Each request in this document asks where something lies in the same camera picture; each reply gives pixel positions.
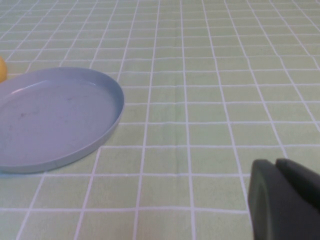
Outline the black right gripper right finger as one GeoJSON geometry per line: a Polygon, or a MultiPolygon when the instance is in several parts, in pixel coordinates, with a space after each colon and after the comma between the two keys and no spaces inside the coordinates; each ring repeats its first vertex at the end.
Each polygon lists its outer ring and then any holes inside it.
{"type": "Polygon", "coordinates": [[[275,166],[294,190],[307,203],[320,211],[320,175],[287,158],[278,158],[275,166]]]}

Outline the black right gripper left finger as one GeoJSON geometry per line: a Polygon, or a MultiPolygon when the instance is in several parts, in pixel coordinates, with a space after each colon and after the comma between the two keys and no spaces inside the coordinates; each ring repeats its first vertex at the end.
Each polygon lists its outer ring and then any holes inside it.
{"type": "Polygon", "coordinates": [[[295,191],[276,163],[252,163],[248,206],[255,240],[320,238],[320,211],[295,191]]]}

